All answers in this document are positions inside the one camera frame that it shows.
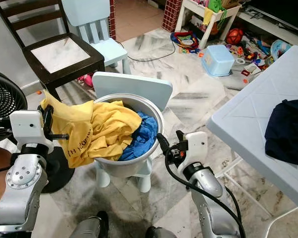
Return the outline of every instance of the light blue chair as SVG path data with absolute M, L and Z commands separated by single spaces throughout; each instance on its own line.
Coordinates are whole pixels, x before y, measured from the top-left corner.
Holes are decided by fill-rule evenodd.
M 109 0 L 62 0 L 62 4 L 70 24 L 78 27 L 82 39 L 104 56 L 105 66 L 116 67 L 122 60 L 123 73 L 131 74 L 127 51 L 108 34 Z
M 166 107 L 172 93 L 172 84 L 169 81 L 109 72 L 96 72 L 92 81 L 98 97 L 96 101 L 102 101 L 103 97 L 110 94 L 136 94 L 154 103 L 156 111 L 160 111 L 158 113 L 160 114 L 159 117 L 163 120 L 161 112 Z M 95 160 L 97 186 L 108 186 L 110 183 L 109 174 L 117 176 L 120 173 L 119 171 L 123 170 L 123 174 L 128 174 L 128 177 L 134 176 L 138 178 L 138 189 L 141 192 L 148 192 L 151 188 L 150 175 L 152 172 L 152 159 L 150 156 L 152 155 L 143 157 L 139 161 L 135 159 L 119 163 L 106 159 Z

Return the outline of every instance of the fan grille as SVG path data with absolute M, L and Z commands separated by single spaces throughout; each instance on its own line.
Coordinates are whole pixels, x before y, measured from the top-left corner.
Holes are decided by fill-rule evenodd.
M 0 74 L 0 118 L 8 117 L 12 112 L 22 109 L 27 109 L 23 92 L 13 82 Z M 10 135 L 10 130 L 0 125 L 0 141 Z

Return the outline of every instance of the red ball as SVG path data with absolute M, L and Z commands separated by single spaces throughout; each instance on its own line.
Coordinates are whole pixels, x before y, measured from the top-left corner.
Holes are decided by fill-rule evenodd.
M 231 29 L 226 36 L 226 43 L 230 45 L 237 45 L 243 37 L 244 33 L 239 28 Z

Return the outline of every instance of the light blue plastic box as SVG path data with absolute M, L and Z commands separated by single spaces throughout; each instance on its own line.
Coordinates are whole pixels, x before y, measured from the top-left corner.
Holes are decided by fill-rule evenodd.
M 202 58 L 202 65 L 210 76 L 227 76 L 234 64 L 234 57 L 225 45 L 208 46 Z

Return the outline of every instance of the dark wooden chair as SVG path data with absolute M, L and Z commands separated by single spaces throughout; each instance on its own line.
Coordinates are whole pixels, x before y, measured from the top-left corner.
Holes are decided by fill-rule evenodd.
M 56 88 L 84 74 L 105 71 L 104 56 L 80 37 L 70 33 L 61 0 L 31 0 L 11 4 L 3 8 L 0 0 L 0 16 L 22 48 L 23 54 L 41 84 L 60 100 Z M 59 9 L 40 11 L 40 8 L 58 5 Z M 35 15 L 25 18 L 24 13 L 36 10 Z M 9 18 L 22 14 L 20 20 Z M 17 31 L 41 22 L 60 18 L 65 34 L 50 37 L 26 46 Z

